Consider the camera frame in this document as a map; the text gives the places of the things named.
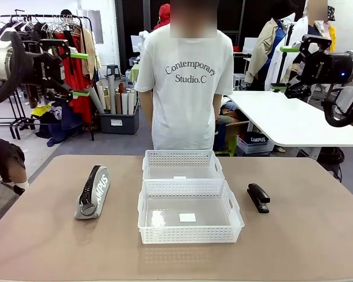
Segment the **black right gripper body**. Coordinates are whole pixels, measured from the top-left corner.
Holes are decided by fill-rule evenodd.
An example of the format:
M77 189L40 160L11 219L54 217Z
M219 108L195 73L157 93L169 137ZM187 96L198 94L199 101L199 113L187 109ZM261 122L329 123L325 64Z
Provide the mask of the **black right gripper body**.
M315 52L305 57L305 84L344 84L346 54Z

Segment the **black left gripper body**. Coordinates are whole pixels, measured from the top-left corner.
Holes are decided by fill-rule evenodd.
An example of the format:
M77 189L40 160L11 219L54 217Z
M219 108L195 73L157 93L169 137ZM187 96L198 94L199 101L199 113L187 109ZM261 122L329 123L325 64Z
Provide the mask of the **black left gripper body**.
M32 54L32 84L50 89L65 89L64 65L60 57L49 53Z

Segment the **grey CAMPUS pencil case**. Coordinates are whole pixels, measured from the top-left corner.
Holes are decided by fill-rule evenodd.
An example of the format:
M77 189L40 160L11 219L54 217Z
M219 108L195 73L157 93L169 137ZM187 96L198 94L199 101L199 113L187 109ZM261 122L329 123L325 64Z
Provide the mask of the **grey CAMPUS pencil case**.
M105 166L95 165L76 200L74 218L77 220L97 219L102 213L110 187L109 171Z

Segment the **black stapler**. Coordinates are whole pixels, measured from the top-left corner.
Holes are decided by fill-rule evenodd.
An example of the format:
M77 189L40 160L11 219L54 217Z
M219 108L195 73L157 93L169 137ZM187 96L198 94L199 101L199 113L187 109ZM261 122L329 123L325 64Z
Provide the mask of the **black stapler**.
M247 192L257 208L257 211L261 214L269 213L268 204L271 198L268 194L256 183L251 183L248 185Z

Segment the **person right forearm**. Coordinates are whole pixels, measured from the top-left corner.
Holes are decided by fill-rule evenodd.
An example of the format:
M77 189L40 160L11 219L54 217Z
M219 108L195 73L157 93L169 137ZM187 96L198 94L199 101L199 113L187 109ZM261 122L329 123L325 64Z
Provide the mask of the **person right forearm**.
M153 97L152 91L139 92L139 100L141 107L143 108L144 115L146 117L146 121L149 126L152 126L152 117L153 117Z

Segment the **yellow hanging garment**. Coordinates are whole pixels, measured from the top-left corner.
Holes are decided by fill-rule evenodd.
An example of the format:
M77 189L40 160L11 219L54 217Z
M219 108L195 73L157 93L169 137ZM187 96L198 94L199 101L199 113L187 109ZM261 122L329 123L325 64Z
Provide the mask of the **yellow hanging garment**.
M335 52L336 49L336 42L337 42L337 36L336 36L336 29L332 25L329 25L329 35L331 38L331 46L330 46L330 52Z

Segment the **red hanging dress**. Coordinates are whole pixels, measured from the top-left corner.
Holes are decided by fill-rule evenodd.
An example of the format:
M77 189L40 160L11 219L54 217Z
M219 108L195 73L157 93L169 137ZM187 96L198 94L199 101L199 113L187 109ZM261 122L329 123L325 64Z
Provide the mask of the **red hanging dress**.
M81 36L69 35L69 31L63 33L56 33L57 39L66 39L71 47L81 51ZM85 90L91 81L83 74L82 64L85 63L84 59L64 59L63 64L65 68L65 82L72 90ZM80 114L84 123L92 122L92 100L89 96L79 96L73 99L69 106L73 109L74 113Z

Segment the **yellow cloth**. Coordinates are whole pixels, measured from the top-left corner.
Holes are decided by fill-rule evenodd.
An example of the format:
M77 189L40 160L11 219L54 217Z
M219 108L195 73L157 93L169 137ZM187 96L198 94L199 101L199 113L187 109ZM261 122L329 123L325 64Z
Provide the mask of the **yellow cloth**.
M37 106L32 110L31 116L41 117L46 112L48 112L50 108L51 105Z

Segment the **blue denim garment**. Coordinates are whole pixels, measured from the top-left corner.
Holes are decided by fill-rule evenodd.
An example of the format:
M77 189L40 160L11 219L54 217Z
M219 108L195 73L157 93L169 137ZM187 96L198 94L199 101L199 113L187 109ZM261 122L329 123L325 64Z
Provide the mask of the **blue denim garment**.
M48 122L50 138L47 146L52 147L77 134L83 125L81 116L66 104L54 103L48 110L51 120Z

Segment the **person in white garment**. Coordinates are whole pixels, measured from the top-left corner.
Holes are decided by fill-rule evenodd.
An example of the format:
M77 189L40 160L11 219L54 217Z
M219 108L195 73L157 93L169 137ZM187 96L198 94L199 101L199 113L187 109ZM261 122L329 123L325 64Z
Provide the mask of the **person in white garment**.
M275 45L265 78L264 89L271 90L273 83L287 83L297 75L302 56L298 52L282 52L282 47L292 47L302 40L304 35L325 37L324 22L328 19L327 0L306 0L304 17L292 21L282 18L285 36Z

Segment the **long grey cardboard tube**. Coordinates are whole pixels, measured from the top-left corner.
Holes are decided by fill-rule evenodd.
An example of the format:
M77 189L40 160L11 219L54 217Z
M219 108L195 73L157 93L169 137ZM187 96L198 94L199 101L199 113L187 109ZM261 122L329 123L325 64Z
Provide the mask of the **long grey cardboard tube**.
M98 94L97 94L95 88L92 85L88 85L86 89L89 92L89 96L91 97L98 113L104 114L105 113L104 108L102 106L102 103L98 97Z

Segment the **beige hanging garment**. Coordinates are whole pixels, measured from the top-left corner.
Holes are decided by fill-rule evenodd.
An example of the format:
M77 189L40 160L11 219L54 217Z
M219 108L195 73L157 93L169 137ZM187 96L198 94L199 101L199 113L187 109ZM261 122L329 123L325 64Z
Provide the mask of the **beige hanging garment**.
M81 31L81 53L88 55L88 59L82 59L82 73L84 76L89 76L90 80L94 80L95 72L101 68L101 60L96 48L94 33L87 28L82 28Z

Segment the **white background table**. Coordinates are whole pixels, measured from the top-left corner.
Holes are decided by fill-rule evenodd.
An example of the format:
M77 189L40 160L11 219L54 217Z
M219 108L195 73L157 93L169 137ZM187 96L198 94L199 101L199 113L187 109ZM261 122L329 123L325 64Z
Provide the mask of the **white background table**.
M323 147L353 147L353 126L332 127L324 112L283 93L234 91L229 98L275 145L305 150L316 160Z

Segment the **black clothes rack with hangers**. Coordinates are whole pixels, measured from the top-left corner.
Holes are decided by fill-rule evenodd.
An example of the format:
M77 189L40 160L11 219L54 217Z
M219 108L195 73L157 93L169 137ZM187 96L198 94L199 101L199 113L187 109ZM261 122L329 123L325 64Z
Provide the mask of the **black clothes rack with hangers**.
M41 34L50 36L52 39L55 38L56 34L62 34L65 30L70 28L71 30L67 33L66 39L71 42L74 35L80 36L79 50L86 49L86 36L84 30L89 30L89 36L94 40L93 26L91 19L87 16L79 15L49 15L49 14L15 14L15 15L0 15L1 18L9 18L9 22L13 28L20 27L21 35L30 37L30 32L26 30L26 27L33 27L37 22L41 23ZM7 127L11 133L13 139L19 140L21 138L19 132L25 129L34 130L36 123L33 118L27 117L22 102L20 101L19 93L15 90L10 94L9 104L12 109L11 117L0 117L0 127Z

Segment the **tall grey cardboard tube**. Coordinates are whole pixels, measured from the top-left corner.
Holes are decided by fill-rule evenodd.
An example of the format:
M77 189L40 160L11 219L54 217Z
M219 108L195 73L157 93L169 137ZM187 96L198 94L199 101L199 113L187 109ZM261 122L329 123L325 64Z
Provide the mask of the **tall grey cardboard tube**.
M107 76L108 87L109 87L109 98L110 98L110 112L116 114L115 105L115 75L112 73Z

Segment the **figure in beige trench coat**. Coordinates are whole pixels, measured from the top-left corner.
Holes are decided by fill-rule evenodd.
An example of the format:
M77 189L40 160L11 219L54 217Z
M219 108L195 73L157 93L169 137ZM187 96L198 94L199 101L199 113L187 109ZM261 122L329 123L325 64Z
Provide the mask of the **figure in beige trench coat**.
M294 5L290 0L273 1L271 19L265 23L258 36L245 75L245 82L249 84L249 90L264 90L265 79L275 48L286 36L284 18L292 14L294 10Z

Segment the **grey plastic stool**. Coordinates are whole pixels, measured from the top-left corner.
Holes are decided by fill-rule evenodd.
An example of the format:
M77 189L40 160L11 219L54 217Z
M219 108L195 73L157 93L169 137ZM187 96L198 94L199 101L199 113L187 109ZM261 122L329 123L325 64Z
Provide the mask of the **grey plastic stool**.
M113 76L115 80L119 80L121 78L121 73L118 65L107 65L106 66L106 77Z

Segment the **grey storage bin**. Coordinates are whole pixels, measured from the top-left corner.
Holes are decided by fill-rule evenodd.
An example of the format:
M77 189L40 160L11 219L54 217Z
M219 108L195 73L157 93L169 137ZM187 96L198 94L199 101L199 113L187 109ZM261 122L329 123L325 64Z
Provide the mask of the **grey storage bin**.
M134 135L139 128L139 103L133 115L99 114L101 132L115 135Z

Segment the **white CAMPUS crate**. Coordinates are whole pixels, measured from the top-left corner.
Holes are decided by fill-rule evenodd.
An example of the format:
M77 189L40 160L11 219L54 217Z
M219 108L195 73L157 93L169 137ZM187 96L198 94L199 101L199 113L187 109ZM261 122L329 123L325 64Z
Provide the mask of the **white CAMPUS crate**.
M263 133L245 132L237 136L237 147L247 155L269 153L274 145Z

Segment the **black bag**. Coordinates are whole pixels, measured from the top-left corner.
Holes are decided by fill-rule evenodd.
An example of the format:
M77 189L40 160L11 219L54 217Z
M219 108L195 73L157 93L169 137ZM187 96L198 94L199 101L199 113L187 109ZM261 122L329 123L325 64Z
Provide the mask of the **black bag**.
M343 151L338 147L323 147L317 158L317 162L327 171L333 172L333 176L342 181L341 163L345 160Z

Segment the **brown cardboard box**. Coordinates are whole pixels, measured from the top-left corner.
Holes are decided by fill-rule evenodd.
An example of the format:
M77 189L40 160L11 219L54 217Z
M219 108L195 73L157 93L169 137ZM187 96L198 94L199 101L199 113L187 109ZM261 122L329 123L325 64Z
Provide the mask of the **brown cardboard box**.
M235 122L226 124L225 126L225 147L229 149L230 147L236 148L237 136L242 133L247 132L249 121Z

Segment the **seated person in black shorts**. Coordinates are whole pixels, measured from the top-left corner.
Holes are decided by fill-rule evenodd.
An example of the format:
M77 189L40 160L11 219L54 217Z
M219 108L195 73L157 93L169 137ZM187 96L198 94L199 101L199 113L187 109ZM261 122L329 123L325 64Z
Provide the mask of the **seated person in black shorts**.
M29 186L22 149L0 138L0 176L13 191L22 195Z

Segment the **green bag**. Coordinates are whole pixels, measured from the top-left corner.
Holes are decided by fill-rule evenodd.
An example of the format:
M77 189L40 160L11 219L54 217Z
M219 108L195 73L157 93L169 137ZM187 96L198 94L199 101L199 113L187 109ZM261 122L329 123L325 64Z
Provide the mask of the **green bag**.
M233 135L229 137L226 149L221 151L215 151L215 155L218 157L235 157L236 156L236 149L237 149L237 136Z

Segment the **person in red hood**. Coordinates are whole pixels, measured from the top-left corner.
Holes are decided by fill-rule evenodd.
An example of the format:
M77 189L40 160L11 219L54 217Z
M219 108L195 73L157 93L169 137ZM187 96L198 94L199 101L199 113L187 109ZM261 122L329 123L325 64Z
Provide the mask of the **person in red hood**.
M170 4L163 4L159 8L158 12L158 23L154 27L154 30L163 27L165 25L168 25L170 23Z

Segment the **person in white printed T-shirt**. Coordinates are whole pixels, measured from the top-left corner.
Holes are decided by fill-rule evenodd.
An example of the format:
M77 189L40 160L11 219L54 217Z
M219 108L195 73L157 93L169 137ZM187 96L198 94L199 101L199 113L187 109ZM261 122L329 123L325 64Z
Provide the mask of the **person in white printed T-shirt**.
M223 96L233 91L231 39L217 28L219 0L171 0L168 25L144 42L135 90L151 90L156 150L212 150Z

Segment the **white perforated plastic basket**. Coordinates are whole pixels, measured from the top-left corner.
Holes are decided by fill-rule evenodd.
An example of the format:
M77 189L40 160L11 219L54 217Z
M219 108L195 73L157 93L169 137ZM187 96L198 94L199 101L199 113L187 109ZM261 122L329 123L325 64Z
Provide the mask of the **white perforated plastic basket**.
M147 150L142 170L144 180L225 178L211 150Z
M142 183L138 228L144 244L234 243L244 226L224 179Z

